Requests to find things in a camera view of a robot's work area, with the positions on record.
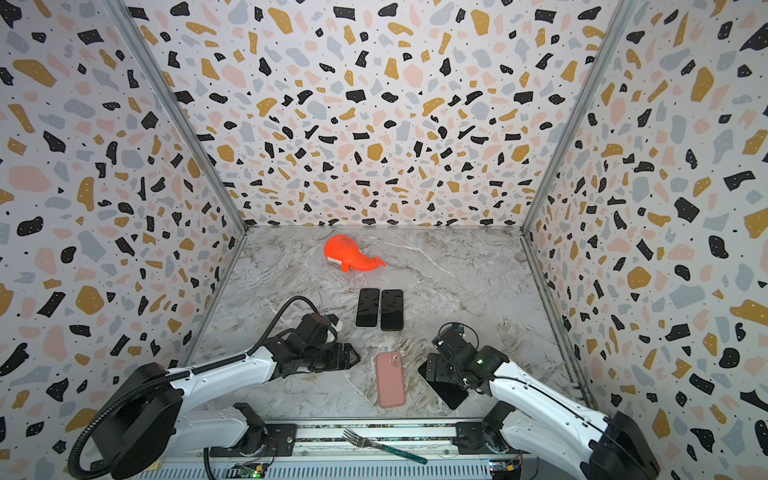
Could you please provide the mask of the pink phone case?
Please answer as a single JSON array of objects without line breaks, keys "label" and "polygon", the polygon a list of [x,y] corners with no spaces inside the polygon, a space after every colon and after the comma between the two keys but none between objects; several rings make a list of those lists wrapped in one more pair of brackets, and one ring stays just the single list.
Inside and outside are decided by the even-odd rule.
[{"label": "pink phone case", "polygon": [[383,409],[401,407],[406,403],[402,359],[397,352],[384,352],[375,357],[378,403]]}]

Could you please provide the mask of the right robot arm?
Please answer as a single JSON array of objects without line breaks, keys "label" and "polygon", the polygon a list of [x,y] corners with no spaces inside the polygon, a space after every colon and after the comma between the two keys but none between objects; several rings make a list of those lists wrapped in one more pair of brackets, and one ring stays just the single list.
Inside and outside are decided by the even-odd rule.
[{"label": "right robot arm", "polygon": [[503,352],[467,341],[468,329],[458,322],[440,327],[425,380],[496,400],[481,423],[489,449],[533,454],[577,479],[659,477],[659,463],[632,417],[609,416],[556,392]]}]

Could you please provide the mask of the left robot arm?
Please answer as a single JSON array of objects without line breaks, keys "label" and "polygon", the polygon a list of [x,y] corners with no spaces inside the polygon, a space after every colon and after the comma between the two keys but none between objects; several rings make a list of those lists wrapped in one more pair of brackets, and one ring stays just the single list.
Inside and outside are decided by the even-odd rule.
[{"label": "left robot arm", "polygon": [[267,427],[239,402],[204,404],[231,392],[298,374],[349,370],[360,356],[338,340],[337,317],[305,315],[299,326],[265,335],[250,349],[209,363],[134,371],[74,441],[67,471],[75,479],[133,477],[167,454],[229,449],[247,456],[268,446]]}]

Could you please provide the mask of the black phone case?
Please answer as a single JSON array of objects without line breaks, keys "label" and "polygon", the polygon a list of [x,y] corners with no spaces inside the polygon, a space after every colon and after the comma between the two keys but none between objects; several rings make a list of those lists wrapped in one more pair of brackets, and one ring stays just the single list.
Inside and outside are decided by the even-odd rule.
[{"label": "black phone case", "polygon": [[380,328],[382,331],[402,331],[404,327],[404,294],[400,289],[381,292]]}]

